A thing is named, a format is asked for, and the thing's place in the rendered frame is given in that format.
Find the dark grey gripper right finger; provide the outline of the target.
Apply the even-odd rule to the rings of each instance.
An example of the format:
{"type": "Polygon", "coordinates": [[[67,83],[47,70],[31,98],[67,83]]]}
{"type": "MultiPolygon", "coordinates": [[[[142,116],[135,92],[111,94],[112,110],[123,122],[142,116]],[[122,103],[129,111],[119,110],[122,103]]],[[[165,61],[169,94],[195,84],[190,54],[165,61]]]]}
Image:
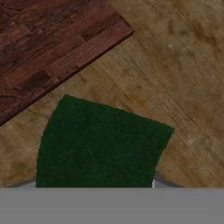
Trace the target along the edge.
{"type": "Polygon", "coordinates": [[[153,184],[156,188],[159,188],[159,187],[180,188],[180,185],[169,181],[168,179],[163,177],[158,171],[155,172],[153,184]]]}

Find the dark green sponge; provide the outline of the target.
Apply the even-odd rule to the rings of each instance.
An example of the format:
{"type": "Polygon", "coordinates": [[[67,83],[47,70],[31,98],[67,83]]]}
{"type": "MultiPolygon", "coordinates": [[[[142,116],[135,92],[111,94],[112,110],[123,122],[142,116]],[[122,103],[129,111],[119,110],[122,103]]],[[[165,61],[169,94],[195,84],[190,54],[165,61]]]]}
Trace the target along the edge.
{"type": "Polygon", "coordinates": [[[38,150],[37,187],[150,187],[174,128],[64,95],[38,150]]]}

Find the dark brown wooden cutting board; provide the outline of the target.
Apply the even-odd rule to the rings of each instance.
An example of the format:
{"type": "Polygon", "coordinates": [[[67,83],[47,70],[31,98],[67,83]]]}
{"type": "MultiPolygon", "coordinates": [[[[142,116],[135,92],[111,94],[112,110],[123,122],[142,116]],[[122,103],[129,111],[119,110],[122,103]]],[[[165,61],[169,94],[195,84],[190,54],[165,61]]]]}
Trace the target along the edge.
{"type": "Polygon", "coordinates": [[[133,33],[109,0],[0,0],[0,126],[133,33]]]}

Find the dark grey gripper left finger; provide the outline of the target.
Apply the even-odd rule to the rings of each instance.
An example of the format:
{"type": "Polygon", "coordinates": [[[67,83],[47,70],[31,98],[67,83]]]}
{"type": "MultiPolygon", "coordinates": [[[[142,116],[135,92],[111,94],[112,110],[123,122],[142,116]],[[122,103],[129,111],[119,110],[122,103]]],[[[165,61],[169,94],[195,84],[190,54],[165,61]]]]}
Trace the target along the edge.
{"type": "Polygon", "coordinates": [[[31,188],[35,188],[36,187],[36,178],[33,177],[31,179],[28,179],[24,182],[19,182],[13,185],[9,185],[9,188],[16,188],[16,187],[31,187],[31,188]]]}

